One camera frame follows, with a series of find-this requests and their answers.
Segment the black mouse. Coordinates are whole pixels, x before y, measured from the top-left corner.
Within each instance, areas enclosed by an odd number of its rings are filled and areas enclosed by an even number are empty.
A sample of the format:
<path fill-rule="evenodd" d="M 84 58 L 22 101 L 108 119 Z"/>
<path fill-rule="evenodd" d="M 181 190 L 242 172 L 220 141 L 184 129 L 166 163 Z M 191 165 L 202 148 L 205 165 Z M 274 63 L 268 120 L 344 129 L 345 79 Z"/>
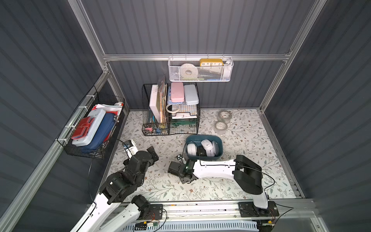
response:
<path fill-rule="evenodd" d="M 199 156 L 199 157 L 206 157 L 207 156 L 206 150 L 204 149 L 203 146 L 198 146 L 197 147 L 197 156 Z"/>

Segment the teal storage box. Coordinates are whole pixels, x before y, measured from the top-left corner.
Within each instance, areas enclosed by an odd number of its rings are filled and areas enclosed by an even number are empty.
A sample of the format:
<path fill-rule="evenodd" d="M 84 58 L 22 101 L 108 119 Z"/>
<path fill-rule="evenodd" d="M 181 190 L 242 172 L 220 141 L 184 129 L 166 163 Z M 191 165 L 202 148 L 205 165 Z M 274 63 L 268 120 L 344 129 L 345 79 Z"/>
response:
<path fill-rule="evenodd" d="M 191 135 L 185 141 L 183 157 L 189 160 L 212 161 L 223 155 L 222 140 L 214 135 Z"/>

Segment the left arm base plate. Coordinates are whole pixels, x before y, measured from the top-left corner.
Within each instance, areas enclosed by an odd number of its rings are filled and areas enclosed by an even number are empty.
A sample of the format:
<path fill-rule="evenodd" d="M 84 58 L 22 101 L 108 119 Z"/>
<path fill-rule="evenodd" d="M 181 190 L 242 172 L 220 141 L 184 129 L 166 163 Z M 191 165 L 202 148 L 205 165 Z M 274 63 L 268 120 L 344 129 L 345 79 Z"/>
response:
<path fill-rule="evenodd" d="M 163 216 L 163 204 L 150 204 L 139 208 L 140 216 L 138 220 L 161 220 Z"/>

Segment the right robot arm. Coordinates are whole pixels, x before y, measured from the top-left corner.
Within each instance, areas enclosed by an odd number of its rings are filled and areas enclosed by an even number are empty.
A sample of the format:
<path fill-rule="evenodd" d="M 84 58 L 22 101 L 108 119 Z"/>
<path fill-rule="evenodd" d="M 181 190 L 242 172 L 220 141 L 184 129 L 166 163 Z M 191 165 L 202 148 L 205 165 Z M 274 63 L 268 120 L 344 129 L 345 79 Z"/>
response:
<path fill-rule="evenodd" d="M 179 177 L 181 183 L 191 183 L 198 179 L 223 178 L 235 181 L 246 193 L 252 195 L 256 208 L 269 208 L 268 195 L 263 187 L 262 168 L 243 155 L 225 161 L 192 160 L 170 163 L 168 173 Z"/>

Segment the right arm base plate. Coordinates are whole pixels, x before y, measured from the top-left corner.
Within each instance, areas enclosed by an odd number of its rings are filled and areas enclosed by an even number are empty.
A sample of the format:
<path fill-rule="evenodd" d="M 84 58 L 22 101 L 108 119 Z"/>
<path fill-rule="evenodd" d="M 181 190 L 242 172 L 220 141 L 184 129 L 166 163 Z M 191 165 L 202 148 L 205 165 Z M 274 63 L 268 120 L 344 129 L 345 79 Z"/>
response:
<path fill-rule="evenodd" d="M 273 201 L 268 201 L 268 208 L 261 209 L 254 205 L 253 202 L 239 202 L 238 209 L 240 212 L 241 217 L 249 218 L 249 217 L 278 217 L 279 211 L 277 205 Z"/>

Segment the white rounded mouse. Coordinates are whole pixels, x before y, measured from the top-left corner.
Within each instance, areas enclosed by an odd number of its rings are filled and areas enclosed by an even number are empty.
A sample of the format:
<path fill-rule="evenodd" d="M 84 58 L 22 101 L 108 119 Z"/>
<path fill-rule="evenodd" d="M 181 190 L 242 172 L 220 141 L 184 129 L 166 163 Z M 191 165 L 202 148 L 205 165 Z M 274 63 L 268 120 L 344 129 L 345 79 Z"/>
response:
<path fill-rule="evenodd" d="M 196 156 L 197 155 L 197 151 L 198 151 L 197 145 L 195 145 L 193 143 L 187 144 L 187 146 L 186 146 L 186 152 L 187 152 L 187 154 L 189 156 Z"/>

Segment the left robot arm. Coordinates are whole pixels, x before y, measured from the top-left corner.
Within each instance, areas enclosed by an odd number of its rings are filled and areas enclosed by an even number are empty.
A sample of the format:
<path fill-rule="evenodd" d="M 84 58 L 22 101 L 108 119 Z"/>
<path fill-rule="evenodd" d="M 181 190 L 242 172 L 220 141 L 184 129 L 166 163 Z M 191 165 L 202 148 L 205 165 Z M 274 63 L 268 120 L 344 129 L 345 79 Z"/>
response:
<path fill-rule="evenodd" d="M 138 219 L 161 219 L 161 206 L 153 207 L 143 195 L 136 195 L 121 213 L 105 222 L 128 196 L 143 185 L 148 168 L 158 160 L 159 157 L 152 146 L 146 151 L 136 152 L 124 169 L 107 177 L 93 203 L 71 231 L 120 232 Z"/>

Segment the silver mouse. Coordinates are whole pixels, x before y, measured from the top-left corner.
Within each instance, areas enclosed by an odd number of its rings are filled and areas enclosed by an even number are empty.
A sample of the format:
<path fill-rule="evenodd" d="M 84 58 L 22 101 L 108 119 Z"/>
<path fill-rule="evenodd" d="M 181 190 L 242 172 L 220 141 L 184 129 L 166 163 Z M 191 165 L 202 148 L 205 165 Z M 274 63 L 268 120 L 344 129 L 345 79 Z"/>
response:
<path fill-rule="evenodd" d="M 214 148 L 214 156 L 219 156 L 219 145 L 216 141 L 212 141 L 213 148 Z"/>

